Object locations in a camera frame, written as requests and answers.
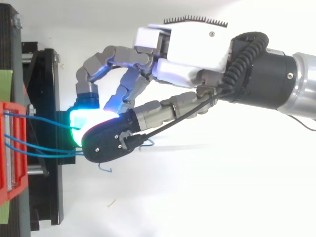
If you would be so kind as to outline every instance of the black cable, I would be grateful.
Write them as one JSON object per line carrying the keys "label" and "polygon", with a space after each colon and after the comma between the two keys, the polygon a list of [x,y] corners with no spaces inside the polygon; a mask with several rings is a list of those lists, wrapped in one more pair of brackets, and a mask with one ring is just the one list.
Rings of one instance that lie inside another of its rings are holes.
{"label": "black cable", "polygon": [[244,33],[233,40],[249,42],[249,45],[238,54],[224,73],[221,87],[228,91],[235,90],[240,76],[246,72],[252,62],[267,48],[269,43],[269,38],[261,32]]}
{"label": "black cable", "polygon": [[294,116],[292,115],[288,115],[290,118],[294,119],[295,121],[299,122],[302,126],[304,126],[305,128],[307,128],[309,131],[312,131],[312,132],[316,132],[316,129],[311,129],[310,127],[307,127],[305,124],[303,124],[302,121],[300,121],[299,119],[295,118]]}
{"label": "black cable", "polygon": [[209,97],[207,100],[205,100],[204,102],[200,103],[198,106],[196,106],[194,109],[190,110],[189,112],[187,112],[186,114],[180,116],[179,118],[175,119],[174,121],[166,124],[165,126],[162,126],[158,129],[156,129],[155,131],[152,131],[148,134],[145,135],[144,137],[144,141],[146,141],[148,138],[157,135],[158,133],[165,131],[166,129],[172,127],[173,125],[176,125],[177,123],[181,122],[182,120],[185,120],[186,118],[188,118],[189,116],[191,116],[192,114],[196,113],[197,111],[199,111],[200,109],[202,109],[205,105],[211,103],[214,100],[217,100],[219,98],[222,98],[226,95],[229,95],[230,93],[219,93],[217,95],[211,96]]}

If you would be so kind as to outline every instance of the blue wire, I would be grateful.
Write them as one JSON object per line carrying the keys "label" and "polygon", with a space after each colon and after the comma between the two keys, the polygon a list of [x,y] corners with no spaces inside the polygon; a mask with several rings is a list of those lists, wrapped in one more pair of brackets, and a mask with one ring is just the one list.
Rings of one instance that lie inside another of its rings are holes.
{"label": "blue wire", "polygon": [[152,139],[147,139],[151,144],[147,144],[147,145],[141,145],[138,149],[141,150],[142,147],[152,147],[153,145],[155,145],[154,141]]}
{"label": "blue wire", "polygon": [[61,152],[61,153],[82,153],[82,150],[81,150],[81,151],[74,151],[74,150],[72,150],[72,151],[66,151],[66,150],[59,150],[59,149],[51,149],[51,148],[41,147],[41,146],[37,146],[37,145],[30,144],[30,143],[27,143],[27,142],[23,142],[23,141],[21,141],[21,140],[19,140],[19,139],[16,139],[16,138],[14,138],[14,137],[11,137],[11,136],[9,136],[9,135],[7,135],[7,134],[5,134],[4,136],[5,136],[6,138],[9,138],[9,139],[11,139],[11,140],[13,140],[13,141],[16,141],[16,142],[18,142],[18,143],[21,143],[21,144],[23,144],[23,145],[26,145],[26,146],[28,146],[28,147],[33,147],[33,148],[40,149],[40,150],[43,150],[43,151],[48,151],[48,152]]}
{"label": "blue wire", "polygon": [[19,114],[11,114],[11,113],[3,113],[4,115],[9,115],[9,116],[14,116],[14,117],[20,117],[20,118],[27,118],[27,119],[35,119],[35,120],[41,120],[59,127],[63,127],[63,128],[67,128],[67,129],[75,129],[75,130],[80,130],[80,128],[78,127],[71,127],[68,125],[64,125],[46,118],[42,118],[42,117],[37,117],[37,116],[29,116],[29,115],[19,115]]}
{"label": "blue wire", "polygon": [[29,153],[29,152],[25,152],[19,149],[16,149],[15,147],[7,144],[6,142],[4,143],[7,147],[9,147],[10,149],[28,155],[28,156],[33,156],[33,157],[41,157],[41,158],[66,158],[66,157],[73,157],[74,155],[76,156],[84,156],[84,154],[68,154],[68,155],[40,155],[40,154],[35,154],[35,153]]}
{"label": "blue wire", "polygon": [[110,168],[110,170],[102,169],[100,165],[101,165],[101,163],[99,163],[99,169],[101,169],[102,171],[106,171],[106,172],[112,173],[112,169],[111,168]]}

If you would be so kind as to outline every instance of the coiled black cable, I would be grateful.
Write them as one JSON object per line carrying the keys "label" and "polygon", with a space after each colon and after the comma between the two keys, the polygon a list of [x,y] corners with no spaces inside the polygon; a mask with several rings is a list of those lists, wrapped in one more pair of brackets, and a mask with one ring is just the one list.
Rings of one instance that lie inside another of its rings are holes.
{"label": "coiled black cable", "polygon": [[234,91],[240,76],[267,48],[269,43],[269,38],[261,32],[244,33],[233,40],[246,41],[249,42],[249,45],[235,58],[224,73],[221,85],[224,91]]}

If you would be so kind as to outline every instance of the white background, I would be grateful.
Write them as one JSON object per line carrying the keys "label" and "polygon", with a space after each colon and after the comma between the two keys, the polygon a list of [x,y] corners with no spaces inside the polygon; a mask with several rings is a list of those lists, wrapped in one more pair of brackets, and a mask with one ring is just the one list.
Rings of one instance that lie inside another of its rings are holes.
{"label": "white background", "polygon": [[[131,47],[138,27],[165,17],[195,14],[228,21],[232,36],[262,31],[269,48],[316,55],[313,1],[4,2],[23,16],[24,41],[60,54],[63,110],[75,101],[76,71],[88,57],[107,45]],[[102,106],[123,73],[110,72],[98,82]],[[137,104],[182,92],[152,82]],[[63,166],[64,221],[54,227],[41,222],[32,236],[314,237],[315,139],[277,111],[219,102],[207,114],[154,137],[154,147],[102,165],[113,173],[83,157]]]}

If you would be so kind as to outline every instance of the metal rod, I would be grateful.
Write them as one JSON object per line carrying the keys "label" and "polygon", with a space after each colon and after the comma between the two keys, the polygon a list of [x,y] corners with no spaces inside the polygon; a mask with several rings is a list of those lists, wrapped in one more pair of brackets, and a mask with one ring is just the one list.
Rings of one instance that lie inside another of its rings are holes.
{"label": "metal rod", "polygon": [[31,63],[32,58],[33,58],[32,53],[23,53],[22,54],[22,63],[23,64]]}
{"label": "metal rod", "polygon": [[[4,116],[4,132],[9,136],[13,133],[13,119],[12,117]],[[13,145],[12,141],[5,138],[5,142]],[[6,181],[7,190],[11,191],[15,184],[15,173],[14,173],[14,153],[9,147],[5,147],[5,161],[6,161]]]}
{"label": "metal rod", "polygon": [[38,174],[44,174],[39,164],[28,165],[28,175],[38,175]]}

